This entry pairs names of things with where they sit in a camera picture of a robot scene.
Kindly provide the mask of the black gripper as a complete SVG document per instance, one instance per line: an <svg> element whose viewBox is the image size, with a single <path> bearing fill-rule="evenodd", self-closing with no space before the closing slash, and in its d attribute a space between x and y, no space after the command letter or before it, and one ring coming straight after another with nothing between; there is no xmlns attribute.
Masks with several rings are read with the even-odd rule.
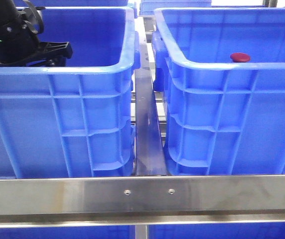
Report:
<svg viewBox="0 0 285 239"><path fill-rule="evenodd" d="M0 67L65 66L72 54L70 42L40 42L24 34L0 37Z"/></svg>

